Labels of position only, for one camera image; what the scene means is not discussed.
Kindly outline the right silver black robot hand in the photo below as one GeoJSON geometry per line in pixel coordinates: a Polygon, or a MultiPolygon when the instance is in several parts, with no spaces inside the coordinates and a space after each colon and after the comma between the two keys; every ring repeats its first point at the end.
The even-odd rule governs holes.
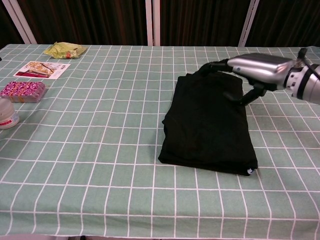
{"type": "Polygon", "coordinates": [[[285,80],[295,61],[290,58],[264,53],[247,53],[220,61],[204,64],[197,72],[207,76],[213,72],[235,73],[246,78],[253,89],[241,98],[236,98],[230,92],[223,95],[238,106],[246,106],[267,91],[282,90],[286,87],[285,80]]]}

